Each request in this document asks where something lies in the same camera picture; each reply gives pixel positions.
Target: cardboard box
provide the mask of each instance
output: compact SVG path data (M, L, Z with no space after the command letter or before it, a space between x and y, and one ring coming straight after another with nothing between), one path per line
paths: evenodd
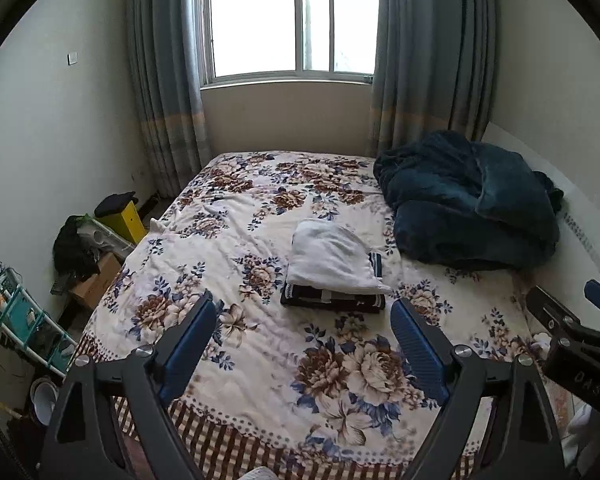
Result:
M80 282L69 291L75 301L93 310L98 306L100 298L113 283L120 272L120 264L111 253L105 253L98 262L100 274L94 274L84 282Z

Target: window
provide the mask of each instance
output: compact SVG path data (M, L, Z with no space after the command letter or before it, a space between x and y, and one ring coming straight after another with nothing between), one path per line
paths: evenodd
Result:
M371 80L378 0L196 0L202 84Z

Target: window frame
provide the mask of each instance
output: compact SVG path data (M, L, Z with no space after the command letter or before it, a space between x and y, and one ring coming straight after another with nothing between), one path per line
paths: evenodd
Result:
M326 80L370 84L373 76L359 72L336 72L334 70L334 3L329 0L329 70L305 70L303 66L304 33L302 31L302 0L294 0L296 69L271 72L249 72L216 76L211 34L211 0L194 0L196 24L196 49L198 71L202 88L225 84L265 82L277 80Z

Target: floral bedspread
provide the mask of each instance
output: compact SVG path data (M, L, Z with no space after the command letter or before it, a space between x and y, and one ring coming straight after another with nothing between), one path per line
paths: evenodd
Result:
M439 408L411 375L387 309L377 315L280 305L301 219L337 222L382 254L387 299L408 298L454 344L510 360L528 327L508 272L459 272L401 258L373 160L309 153L215 158L128 257L78 353L126 356L178 323L206 289L220 314L184 396L169 408L207 478L260 465L280 478L396 478ZM125 401L125 433L136 436ZM481 406L463 478L488 417Z

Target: white headboard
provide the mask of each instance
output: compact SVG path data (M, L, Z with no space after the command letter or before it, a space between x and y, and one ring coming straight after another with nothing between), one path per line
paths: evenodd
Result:
M600 211L555 166L501 127L489 123L482 140L518 152L532 170L544 172L564 191L558 248L547 264L534 270L534 278L583 325L600 330L600 311L583 291L587 281L600 282Z

